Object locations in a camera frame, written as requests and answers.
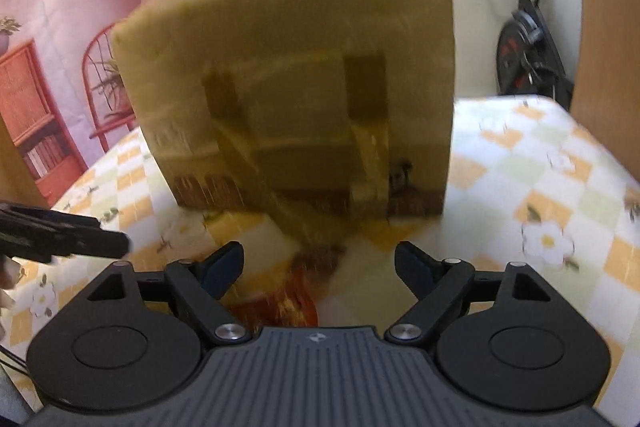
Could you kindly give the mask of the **orange snack bag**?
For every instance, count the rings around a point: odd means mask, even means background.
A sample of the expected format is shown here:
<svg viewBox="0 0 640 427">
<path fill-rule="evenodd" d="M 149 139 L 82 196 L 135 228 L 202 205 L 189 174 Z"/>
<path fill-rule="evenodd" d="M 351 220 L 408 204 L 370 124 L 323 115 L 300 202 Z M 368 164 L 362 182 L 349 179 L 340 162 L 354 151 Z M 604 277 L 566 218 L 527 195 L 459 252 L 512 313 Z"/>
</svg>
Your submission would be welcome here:
<svg viewBox="0 0 640 427">
<path fill-rule="evenodd" d="M 343 246 L 299 251 L 291 260 L 242 275 L 222 303 L 253 332 L 264 326 L 317 327 L 318 302 L 326 297 L 345 254 Z"/>
</svg>

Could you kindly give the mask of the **checkered floral tablecloth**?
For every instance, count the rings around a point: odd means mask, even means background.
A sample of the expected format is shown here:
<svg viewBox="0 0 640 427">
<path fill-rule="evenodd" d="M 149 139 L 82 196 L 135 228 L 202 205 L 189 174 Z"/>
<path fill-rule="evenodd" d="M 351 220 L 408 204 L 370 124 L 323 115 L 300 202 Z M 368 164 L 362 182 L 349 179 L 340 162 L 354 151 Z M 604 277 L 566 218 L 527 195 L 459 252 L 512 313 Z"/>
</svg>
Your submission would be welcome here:
<svg viewBox="0 0 640 427">
<path fill-rule="evenodd" d="M 246 273 L 228 294 L 248 303 L 283 287 L 297 247 L 260 213 L 224 211 L 222 176 L 170 179 L 141 131 L 91 167 L 61 199 L 134 242 L 156 269 L 236 239 Z M 324 325 L 384 327 L 411 303 L 392 270 L 404 239 L 428 253 L 495 270 L 527 261 L 604 336 L 612 369 L 597 401 L 614 424 L 639 420 L 639 185 L 593 136 L 545 98 L 461 100 L 454 108 L 442 213 L 361 225 L 328 271 L 306 275 Z"/>
</svg>

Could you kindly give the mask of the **brown cardboard box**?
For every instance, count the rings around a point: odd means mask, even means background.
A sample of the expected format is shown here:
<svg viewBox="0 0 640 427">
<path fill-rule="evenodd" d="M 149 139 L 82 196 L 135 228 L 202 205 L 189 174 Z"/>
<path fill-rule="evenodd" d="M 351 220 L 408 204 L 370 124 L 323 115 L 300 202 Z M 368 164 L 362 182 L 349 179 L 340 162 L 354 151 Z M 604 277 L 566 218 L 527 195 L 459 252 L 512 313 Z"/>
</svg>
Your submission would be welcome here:
<svg viewBox="0 0 640 427">
<path fill-rule="evenodd" d="M 442 212 L 452 0 L 152 0 L 111 38 L 180 206 L 267 213 L 310 248 Z"/>
</svg>

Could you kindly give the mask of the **black exercise bike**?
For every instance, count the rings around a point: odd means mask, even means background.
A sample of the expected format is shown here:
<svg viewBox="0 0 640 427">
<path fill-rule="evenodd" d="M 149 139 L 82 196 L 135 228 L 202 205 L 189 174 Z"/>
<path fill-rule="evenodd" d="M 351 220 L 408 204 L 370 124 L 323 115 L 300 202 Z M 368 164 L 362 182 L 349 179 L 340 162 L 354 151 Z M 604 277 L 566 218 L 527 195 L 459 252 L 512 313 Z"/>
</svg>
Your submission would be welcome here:
<svg viewBox="0 0 640 427">
<path fill-rule="evenodd" d="M 496 49 L 498 93 L 546 96 L 570 109 L 574 82 L 566 75 L 539 2 L 518 0 L 501 28 Z"/>
</svg>

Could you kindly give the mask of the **wooden headboard panel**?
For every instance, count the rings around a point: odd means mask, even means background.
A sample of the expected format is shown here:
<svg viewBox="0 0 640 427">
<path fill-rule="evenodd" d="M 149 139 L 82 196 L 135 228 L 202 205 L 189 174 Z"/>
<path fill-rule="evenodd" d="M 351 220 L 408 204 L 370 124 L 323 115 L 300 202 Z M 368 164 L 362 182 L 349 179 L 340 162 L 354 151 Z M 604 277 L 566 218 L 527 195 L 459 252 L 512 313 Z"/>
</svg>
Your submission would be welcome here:
<svg viewBox="0 0 640 427">
<path fill-rule="evenodd" d="M 639 0 L 582 0 L 570 113 L 638 178 Z"/>
</svg>

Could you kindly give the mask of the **pink room backdrop poster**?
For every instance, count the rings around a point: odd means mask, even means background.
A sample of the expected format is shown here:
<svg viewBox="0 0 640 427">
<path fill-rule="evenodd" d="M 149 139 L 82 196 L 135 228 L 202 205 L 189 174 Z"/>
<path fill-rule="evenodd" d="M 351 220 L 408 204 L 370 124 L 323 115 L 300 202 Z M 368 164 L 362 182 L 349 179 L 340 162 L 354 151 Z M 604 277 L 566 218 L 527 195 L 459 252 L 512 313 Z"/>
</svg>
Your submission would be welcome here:
<svg viewBox="0 0 640 427">
<path fill-rule="evenodd" d="M 136 123 L 111 47 L 143 0 L 1 0 L 1 153 L 55 204 Z"/>
</svg>

